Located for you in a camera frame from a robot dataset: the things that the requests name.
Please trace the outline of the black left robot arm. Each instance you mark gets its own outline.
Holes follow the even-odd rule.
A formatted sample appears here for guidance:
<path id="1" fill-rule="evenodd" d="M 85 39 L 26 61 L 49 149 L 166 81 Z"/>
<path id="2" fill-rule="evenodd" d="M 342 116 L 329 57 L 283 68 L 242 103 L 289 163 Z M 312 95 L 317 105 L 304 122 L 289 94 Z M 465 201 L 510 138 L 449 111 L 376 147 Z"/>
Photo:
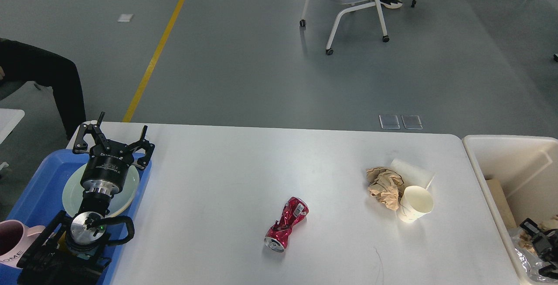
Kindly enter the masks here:
<path id="1" fill-rule="evenodd" d="M 23 253 L 19 285 L 95 285 L 111 259 L 105 248 L 134 237 L 133 220 L 110 216 L 110 204 L 127 186 L 132 170 L 145 170 L 155 150 L 148 127 L 131 144 L 106 138 L 102 112 L 95 123 L 82 124 L 72 152 L 89 159 L 80 177 L 81 202 L 75 212 L 59 211 Z"/>

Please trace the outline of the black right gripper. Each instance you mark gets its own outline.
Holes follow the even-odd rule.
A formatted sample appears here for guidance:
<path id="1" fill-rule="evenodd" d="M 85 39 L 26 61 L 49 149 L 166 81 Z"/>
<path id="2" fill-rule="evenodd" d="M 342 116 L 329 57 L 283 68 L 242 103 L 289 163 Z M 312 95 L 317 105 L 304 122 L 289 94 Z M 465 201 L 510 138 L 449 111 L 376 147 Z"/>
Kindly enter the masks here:
<path id="1" fill-rule="evenodd" d="M 538 225 L 530 218 L 520 223 L 522 233 L 520 233 L 519 246 L 525 248 L 532 254 L 545 262 L 551 263 L 538 270 L 541 277 L 558 279 L 558 236 L 557 229 L 550 229 L 542 232 Z"/>

